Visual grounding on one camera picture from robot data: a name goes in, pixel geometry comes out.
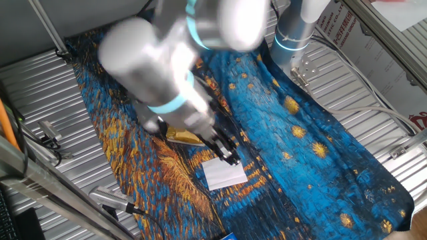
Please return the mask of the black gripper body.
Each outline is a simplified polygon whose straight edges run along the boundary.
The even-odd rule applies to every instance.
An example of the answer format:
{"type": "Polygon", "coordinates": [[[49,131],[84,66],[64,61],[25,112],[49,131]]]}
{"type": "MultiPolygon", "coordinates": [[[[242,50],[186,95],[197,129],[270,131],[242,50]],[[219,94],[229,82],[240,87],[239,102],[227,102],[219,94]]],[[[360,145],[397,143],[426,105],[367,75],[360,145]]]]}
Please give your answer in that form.
{"type": "Polygon", "coordinates": [[[234,143],[226,132],[220,127],[208,127],[197,132],[197,136],[217,155],[220,156],[218,147],[224,146],[234,149],[234,143]]]}

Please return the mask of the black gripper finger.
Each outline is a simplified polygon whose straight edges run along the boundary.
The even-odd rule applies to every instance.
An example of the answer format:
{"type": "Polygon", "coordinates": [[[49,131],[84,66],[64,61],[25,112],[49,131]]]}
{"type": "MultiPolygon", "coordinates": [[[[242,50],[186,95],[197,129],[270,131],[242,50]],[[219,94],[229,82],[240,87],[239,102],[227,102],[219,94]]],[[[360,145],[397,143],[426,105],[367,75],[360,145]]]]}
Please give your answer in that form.
{"type": "Polygon", "coordinates": [[[233,152],[229,147],[219,146],[220,159],[228,164],[234,163],[233,152]]]}
{"type": "Polygon", "coordinates": [[[233,166],[239,165],[241,163],[240,156],[238,155],[236,149],[231,150],[230,155],[227,158],[227,162],[233,166]]]}

